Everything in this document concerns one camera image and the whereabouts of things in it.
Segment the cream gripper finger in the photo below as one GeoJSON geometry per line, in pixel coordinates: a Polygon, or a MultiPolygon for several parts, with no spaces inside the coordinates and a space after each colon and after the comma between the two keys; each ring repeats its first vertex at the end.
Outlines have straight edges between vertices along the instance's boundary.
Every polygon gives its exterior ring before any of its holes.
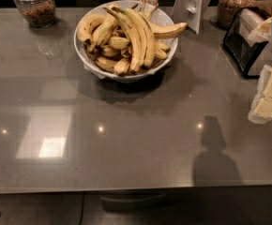
{"type": "Polygon", "coordinates": [[[250,105],[248,114],[250,122],[265,124],[272,120],[272,99],[256,95],[250,105]]]}

